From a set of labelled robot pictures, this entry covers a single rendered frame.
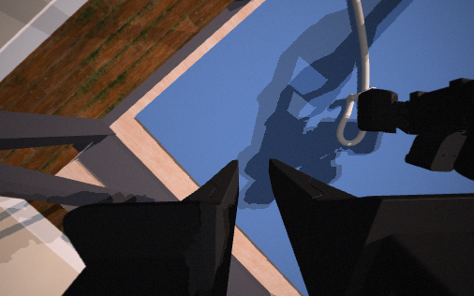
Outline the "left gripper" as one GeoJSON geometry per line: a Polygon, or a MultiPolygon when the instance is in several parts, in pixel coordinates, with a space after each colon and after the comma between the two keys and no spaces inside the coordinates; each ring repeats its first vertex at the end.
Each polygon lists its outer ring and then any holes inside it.
{"type": "Polygon", "coordinates": [[[446,125],[472,127],[474,80],[460,78],[432,92],[416,91],[406,102],[390,90],[372,88],[358,95],[358,128],[361,131],[409,134],[409,126],[446,125]]]}

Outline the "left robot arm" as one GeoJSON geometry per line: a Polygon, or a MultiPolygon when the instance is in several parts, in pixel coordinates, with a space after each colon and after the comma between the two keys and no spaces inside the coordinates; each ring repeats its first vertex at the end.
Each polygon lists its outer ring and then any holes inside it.
{"type": "Polygon", "coordinates": [[[474,123],[472,127],[446,124],[408,129],[409,134],[419,135],[405,157],[406,163],[431,171],[455,170],[474,181],[474,123]]]}

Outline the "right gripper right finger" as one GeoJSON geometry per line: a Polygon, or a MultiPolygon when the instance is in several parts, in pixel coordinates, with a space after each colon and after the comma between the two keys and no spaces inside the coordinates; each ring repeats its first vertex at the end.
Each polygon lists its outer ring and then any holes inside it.
{"type": "Polygon", "coordinates": [[[277,159],[269,175],[309,296],[358,296],[388,235],[474,231],[474,193],[358,198],[277,159]]]}

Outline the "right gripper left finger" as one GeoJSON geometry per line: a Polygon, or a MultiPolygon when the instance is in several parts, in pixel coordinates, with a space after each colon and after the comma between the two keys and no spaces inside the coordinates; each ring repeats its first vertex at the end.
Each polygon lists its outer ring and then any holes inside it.
{"type": "Polygon", "coordinates": [[[199,296],[227,296],[239,199],[231,160],[181,201],[93,203],[68,212],[63,229],[86,266],[92,259],[186,258],[199,296]]]}

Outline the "blue work mat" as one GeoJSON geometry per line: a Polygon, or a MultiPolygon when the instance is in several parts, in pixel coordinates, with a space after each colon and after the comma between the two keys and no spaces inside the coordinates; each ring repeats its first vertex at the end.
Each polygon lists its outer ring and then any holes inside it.
{"type": "MultiPolygon", "coordinates": [[[[474,80],[474,0],[361,0],[369,88],[398,101],[474,80]]],[[[406,163],[414,139],[366,131],[353,146],[336,130],[362,91],[352,0],[265,0],[135,115],[203,186],[238,160],[235,223],[309,296],[276,204],[277,159],[356,197],[474,193],[455,170],[406,163]]]]}

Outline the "white rope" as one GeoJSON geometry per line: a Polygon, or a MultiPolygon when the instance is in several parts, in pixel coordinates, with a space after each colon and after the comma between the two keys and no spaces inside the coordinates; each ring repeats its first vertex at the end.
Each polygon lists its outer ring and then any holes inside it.
{"type": "MultiPolygon", "coordinates": [[[[367,46],[367,38],[366,38],[366,32],[365,32],[365,25],[364,25],[364,19],[363,19],[363,10],[362,10],[362,5],[361,5],[361,0],[352,0],[352,5],[354,9],[354,14],[355,14],[355,19],[356,19],[356,24],[357,24],[357,30],[358,30],[358,36],[359,36],[359,42],[360,42],[360,49],[361,49],[361,58],[362,58],[362,92],[367,91],[372,88],[376,87],[371,87],[369,88],[369,55],[368,55],[368,46],[367,46]]],[[[376,88],[377,89],[377,88],[376,88]]],[[[351,115],[352,107],[353,107],[353,101],[358,100],[358,94],[350,94],[347,97],[347,106],[345,108],[345,112],[343,114],[343,117],[338,125],[338,128],[336,130],[336,137],[338,141],[345,145],[345,146],[353,146],[359,143],[366,131],[359,131],[357,137],[352,140],[352,141],[347,141],[344,138],[343,132],[344,128],[346,126],[346,123],[348,121],[348,118],[351,115]]]]}

